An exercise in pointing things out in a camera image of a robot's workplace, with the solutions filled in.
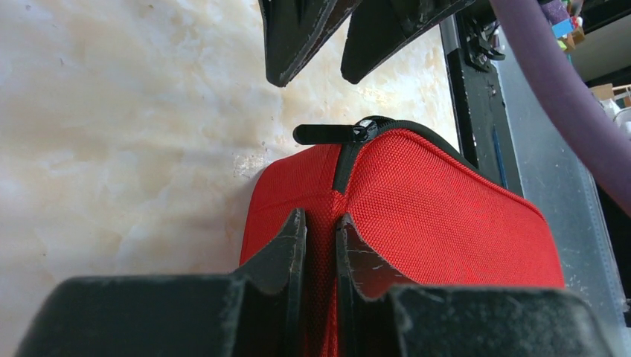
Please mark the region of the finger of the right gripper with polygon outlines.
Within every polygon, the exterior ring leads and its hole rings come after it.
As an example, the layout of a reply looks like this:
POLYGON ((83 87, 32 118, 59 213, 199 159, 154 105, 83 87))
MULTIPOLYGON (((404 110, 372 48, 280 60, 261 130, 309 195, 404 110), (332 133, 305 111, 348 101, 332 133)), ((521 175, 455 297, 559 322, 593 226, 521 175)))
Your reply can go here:
POLYGON ((351 15, 342 77, 357 84, 444 19, 472 4, 465 0, 364 0, 351 15))

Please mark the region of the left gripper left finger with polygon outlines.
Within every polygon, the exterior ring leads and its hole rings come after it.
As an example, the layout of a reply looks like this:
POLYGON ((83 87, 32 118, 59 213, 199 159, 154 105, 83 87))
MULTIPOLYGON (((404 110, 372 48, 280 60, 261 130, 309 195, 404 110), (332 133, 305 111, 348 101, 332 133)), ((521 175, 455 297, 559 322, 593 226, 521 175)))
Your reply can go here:
POLYGON ((75 277, 47 297, 18 356, 299 356, 306 216, 229 274, 75 277))

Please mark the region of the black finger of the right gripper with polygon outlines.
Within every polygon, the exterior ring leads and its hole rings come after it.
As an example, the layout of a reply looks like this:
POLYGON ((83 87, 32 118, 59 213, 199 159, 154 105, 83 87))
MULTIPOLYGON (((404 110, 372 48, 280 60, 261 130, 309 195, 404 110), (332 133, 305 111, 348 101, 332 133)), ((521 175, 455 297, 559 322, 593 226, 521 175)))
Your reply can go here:
POLYGON ((359 4, 358 0, 260 0, 268 82, 285 87, 359 4))

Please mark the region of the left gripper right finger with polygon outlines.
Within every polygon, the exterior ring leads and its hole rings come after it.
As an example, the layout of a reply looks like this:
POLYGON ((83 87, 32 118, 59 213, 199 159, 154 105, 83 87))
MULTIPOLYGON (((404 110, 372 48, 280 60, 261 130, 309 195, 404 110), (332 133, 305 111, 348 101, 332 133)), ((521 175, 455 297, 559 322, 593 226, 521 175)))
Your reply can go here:
POLYGON ((336 229, 341 356, 610 356, 579 297, 555 289, 421 286, 350 214, 336 229))

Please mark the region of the red black medicine kit bag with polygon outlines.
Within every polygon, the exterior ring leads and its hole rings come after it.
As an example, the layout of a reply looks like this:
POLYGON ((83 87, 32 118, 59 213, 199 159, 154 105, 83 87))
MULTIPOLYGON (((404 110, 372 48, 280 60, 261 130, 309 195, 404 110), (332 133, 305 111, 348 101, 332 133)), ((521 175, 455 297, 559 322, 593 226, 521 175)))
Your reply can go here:
POLYGON ((316 144, 257 180, 240 259, 289 212, 307 215, 304 355, 339 354, 335 230, 350 214, 362 238, 423 285, 563 288, 553 235, 530 202, 480 174, 431 129, 373 116, 375 138, 316 144))

